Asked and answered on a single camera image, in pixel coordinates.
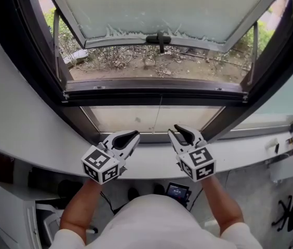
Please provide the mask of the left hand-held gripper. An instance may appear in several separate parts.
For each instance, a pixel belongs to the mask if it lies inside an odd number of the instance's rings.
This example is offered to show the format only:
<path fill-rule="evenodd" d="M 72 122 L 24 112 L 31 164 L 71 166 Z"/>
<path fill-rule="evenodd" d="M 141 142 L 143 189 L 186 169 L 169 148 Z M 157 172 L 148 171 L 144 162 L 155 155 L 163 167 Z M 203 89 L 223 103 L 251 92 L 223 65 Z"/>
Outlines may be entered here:
<path fill-rule="evenodd" d="M 126 170 L 126 159 L 140 142 L 137 130 L 124 130 L 110 134 L 98 146 L 91 146 L 81 158 L 84 173 L 103 185 L 118 178 Z"/>

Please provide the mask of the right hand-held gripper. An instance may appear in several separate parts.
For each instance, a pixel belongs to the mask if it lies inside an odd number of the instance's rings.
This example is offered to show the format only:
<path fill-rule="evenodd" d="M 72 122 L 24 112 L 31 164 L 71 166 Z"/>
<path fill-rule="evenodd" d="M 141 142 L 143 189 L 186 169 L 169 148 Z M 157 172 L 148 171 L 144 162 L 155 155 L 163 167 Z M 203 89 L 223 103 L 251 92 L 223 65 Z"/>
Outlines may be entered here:
<path fill-rule="evenodd" d="M 177 165 L 192 181 L 198 182 L 215 174 L 216 160 L 201 132 L 192 127 L 175 124 L 175 129 L 183 136 L 183 144 L 171 129 L 168 130 L 170 142 L 177 153 Z"/>

